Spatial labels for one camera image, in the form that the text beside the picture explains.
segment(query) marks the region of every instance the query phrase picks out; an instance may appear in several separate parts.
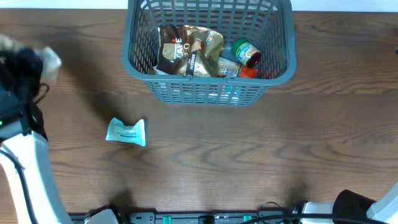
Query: wood grain surface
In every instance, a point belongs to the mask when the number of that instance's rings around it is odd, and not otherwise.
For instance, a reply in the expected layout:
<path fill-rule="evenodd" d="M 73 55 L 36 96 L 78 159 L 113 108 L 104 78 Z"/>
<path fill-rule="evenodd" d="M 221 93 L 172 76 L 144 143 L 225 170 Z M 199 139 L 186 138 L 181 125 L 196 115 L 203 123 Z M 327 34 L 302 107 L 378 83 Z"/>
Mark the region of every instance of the wood grain surface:
<path fill-rule="evenodd" d="M 298 68 L 253 106 L 165 105 L 121 66 L 125 10 L 0 10 L 1 32 L 63 60 L 39 106 L 69 212 L 373 199 L 398 180 L 398 14 L 294 12 Z M 105 141 L 147 119 L 148 144 Z M 16 213 L 0 172 L 0 223 Z"/>

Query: food item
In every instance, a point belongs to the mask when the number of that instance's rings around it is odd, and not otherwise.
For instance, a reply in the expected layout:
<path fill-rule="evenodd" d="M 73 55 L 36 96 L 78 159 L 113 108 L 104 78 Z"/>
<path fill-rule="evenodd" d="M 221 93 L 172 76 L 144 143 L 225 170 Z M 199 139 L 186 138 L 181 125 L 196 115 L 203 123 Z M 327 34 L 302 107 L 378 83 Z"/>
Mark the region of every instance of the food item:
<path fill-rule="evenodd" d="M 245 38 L 236 40 L 231 52 L 247 68 L 256 66 L 261 59 L 260 51 Z"/>
<path fill-rule="evenodd" d="M 105 140 L 132 142 L 140 146 L 145 146 L 145 122 L 141 119 L 134 126 L 125 126 L 123 122 L 113 118 L 108 126 L 108 133 Z"/>
<path fill-rule="evenodd" d="M 159 54 L 156 74 L 216 77 L 223 36 L 206 27 L 159 26 Z"/>
<path fill-rule="evenodd" d="M 218 76 L 219 77 L 239 77 L 239 78 L 255 78 L 258 69 L 247 68 L 238 62 L 220 57 L 218 59 Z"/>

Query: basket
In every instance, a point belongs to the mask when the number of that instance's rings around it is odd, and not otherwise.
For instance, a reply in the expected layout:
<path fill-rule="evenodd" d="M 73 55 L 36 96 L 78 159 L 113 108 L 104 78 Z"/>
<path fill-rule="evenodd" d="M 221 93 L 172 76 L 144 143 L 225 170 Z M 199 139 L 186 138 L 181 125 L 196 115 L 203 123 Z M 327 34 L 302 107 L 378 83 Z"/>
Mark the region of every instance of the basket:
<path fill-rule="evenodd" d="M 221 56 L 236 62 L 231 46 L 245 37 L 262 52 L 259 78 L 146 75 L 157 64 L 157 27 L 166 24 L 220 32 L 225 40 Z M 297 66 L 294 43 L 289 0 L 129 0 L 122 64 L 164 103 L 247 106 L 270 86 L 293 76 Z"/>

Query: teal wrapped snack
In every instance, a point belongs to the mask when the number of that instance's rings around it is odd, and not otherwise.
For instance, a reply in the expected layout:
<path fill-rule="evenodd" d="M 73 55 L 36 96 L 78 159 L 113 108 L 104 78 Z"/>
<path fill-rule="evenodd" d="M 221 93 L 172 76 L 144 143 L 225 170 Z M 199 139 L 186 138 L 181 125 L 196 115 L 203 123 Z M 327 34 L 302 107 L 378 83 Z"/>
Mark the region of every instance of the teal wrapped snack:
<path fill-rule="evenodd" d="M 132 142 L 140 146 L 146 146 L 145 122 L 141 119 L 134 126 L 125 126 L 123 122 L 113 118 L 108 126 L 105 140 Z"/>

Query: black snack package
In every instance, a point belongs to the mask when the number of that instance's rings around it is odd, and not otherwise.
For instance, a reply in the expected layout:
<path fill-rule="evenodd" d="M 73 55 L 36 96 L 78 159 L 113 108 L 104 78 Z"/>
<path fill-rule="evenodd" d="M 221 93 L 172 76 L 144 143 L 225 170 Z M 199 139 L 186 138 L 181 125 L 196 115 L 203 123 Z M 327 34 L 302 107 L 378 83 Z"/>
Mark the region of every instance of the black snack package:
<path fill-rule="evenodd" d="M 156 70 L 163 74 L 217 77 L 223 36 L 206 27 L 159 26 L 159 55 Z"/>

